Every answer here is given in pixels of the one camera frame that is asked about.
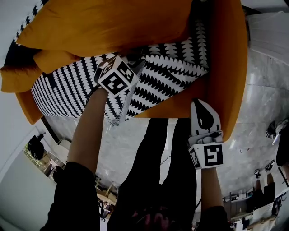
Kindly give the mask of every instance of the foot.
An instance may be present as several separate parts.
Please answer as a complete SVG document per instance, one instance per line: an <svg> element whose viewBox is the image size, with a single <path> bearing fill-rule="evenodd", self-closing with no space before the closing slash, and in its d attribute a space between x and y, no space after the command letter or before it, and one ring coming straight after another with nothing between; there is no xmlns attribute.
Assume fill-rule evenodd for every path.
<svg viewBox="0 0 289 231"><path fill-rule="evenodd" d="M274 164L275 164L275 160L272 160L272 161L265 167L266 173L270 173L270 172L271 172Z"/></svg>
<svg viewBox="0 0 289 231"><path fill-rule="evenodd" d="M254 174L255 174L256 178L259 179L260 176L261 176L261 174L260 174L260 169L256 169L256 170L254 171Z"/></svg>

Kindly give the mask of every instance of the person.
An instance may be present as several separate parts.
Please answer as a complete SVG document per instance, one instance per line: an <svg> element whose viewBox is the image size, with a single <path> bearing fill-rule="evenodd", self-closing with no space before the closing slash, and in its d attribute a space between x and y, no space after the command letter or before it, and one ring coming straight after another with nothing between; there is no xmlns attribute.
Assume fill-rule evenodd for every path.
<svg viewBox="0 0 289 231"><path fill-rule="evenodd" d="M264 187L264 192L261 189L260 182L260 169L256 169L254 174L256 176L255 188L252 196L253 210L257 210L265 205L274 202L275 199L275 183L271 173L274 166L275 160L272 160L266 167L265 172L267 173L267 186Z"/></svg>
<svg viewBox="0 0 289 231"><path fill-rule="evenodd" d="M282 167L287 181L289 179L289 155L288 155L288 141L289 141L289 126L286 125L280 131L280 141L278 146L278 151L276 154L276 164L279 167Z"/></svg>
<svg viewBox="0 0 289 231"><path fill-rule="evenodd" d="M42 231L100 229L94 174L106 99L107 92L99 88L88 100ZM177 121L169 173L160 185L159 168L167 124L167 119L149 121L133 167L119 188L117 204L107 225L108 231L191 230L196 208L196 171L187 148L190 120ZM185 190L175 190L176 185ZM229 230L215 168L202 170L201 187L201 221L198 230Z"/></svg>
<svg viewBox="0 0 289 231"><path fill-rule="evenodd" d="M59 182L59 179L61 178L61 174L63 173L63 169L59 166L56 166L54 173L52 175L53 180L55 181L55 183Z"/></svg>

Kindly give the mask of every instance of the cable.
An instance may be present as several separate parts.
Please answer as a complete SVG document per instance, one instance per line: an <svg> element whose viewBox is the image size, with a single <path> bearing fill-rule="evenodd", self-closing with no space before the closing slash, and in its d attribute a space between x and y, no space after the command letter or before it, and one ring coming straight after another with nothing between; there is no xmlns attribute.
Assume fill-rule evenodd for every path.
<svg viewBox="0 0 289 231"><path fill-rule="evenodd" d="M172 156L168 156L167 159L165 159L165 160L161 163L161 165L162 165L165 161L167 161L169 157L172 157Z"/></svg>

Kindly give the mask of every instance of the marble floor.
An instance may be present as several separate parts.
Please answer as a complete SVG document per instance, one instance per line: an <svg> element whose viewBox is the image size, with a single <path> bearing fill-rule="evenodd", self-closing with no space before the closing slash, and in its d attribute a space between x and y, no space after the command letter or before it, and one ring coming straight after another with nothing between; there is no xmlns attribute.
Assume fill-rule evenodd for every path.
<svg viewBox="0 0 289 231"><path fill-rule="evenodd" d="M289 66L249 50L242 106L232 136L225 143L225 164L217 169L223 196L229 195L230 192L244 192L254 186L254 170L264 168L275 158L278 149L277 145L272 145L272 140L265 137L265 131L270 122L287 116L289 116ZM47 117L47 120L59 138L72 139L78 119ZM170 155L176 121L175 119L169 121L167 144L162 160ZM125 180L147 124L148 119L130 119L114 128L104 122L97 169L97 175L102 178L104 185L113 182L115 186L119 186ZM170 158L161 165L160 183L166 177L169 164ZM278 194L285 189L285 184L282 183L277 166L273 168L273 177ZM197 171L197 181L198 200L201 192L200 171Z"/></svg>

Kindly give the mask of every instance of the orange sofa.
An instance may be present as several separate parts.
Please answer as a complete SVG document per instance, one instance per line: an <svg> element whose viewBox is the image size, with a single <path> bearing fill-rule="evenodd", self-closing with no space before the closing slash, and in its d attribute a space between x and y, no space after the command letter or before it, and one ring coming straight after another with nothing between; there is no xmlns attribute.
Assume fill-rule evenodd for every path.
<svg viewBox="0 0 289 231"><path fill-rule="evenodd" d="M247 31L240 1L213 0L208 38L211 57L209 74L136 117L190 117L190 104L196 97L218 112L224 141L231 136L240 110L247 72ZM17 93L16 96L28 121L36 123L43 114L31 91Z"/></svg>

